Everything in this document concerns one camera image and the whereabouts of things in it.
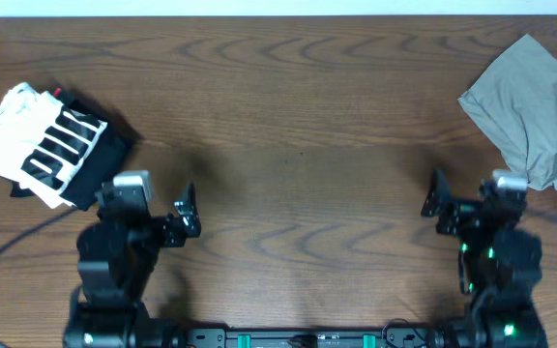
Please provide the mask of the grey-green shorts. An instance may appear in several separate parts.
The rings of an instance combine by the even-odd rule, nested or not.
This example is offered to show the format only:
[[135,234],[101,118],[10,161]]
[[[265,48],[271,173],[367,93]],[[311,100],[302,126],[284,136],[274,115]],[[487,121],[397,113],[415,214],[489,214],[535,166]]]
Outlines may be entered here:
[[529,35],[501,53],[458,98],[535,190],[557,190],[557,59]]

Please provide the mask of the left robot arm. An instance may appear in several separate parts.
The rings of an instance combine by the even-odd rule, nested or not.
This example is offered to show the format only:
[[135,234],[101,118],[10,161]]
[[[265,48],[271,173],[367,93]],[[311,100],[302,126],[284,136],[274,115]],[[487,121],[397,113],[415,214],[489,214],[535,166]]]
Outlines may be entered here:
[[160,251],[200,236],[194,184],[174,202],[176,213],[163,217],[151,215],[142,185],[105,184],[97,200],[99,222],[76,242],[81,285],[71,295],[63,346],[185,347],[186,333],[151,317],[142,295]]

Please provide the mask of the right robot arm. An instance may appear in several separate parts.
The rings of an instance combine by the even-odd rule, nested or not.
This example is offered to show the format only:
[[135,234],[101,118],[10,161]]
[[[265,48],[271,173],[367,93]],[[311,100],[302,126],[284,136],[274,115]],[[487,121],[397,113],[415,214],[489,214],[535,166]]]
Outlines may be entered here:
[[443,172],[433,171],[421,215],[436,218],[438,234],[459,240],[459,289],[471,300],[462,316],[429,331],[426,346],[547,347],[532,297],[542,280],[542,241],[518,228],[527,189],[525,178],[496,170],[478,198],[460,198]]

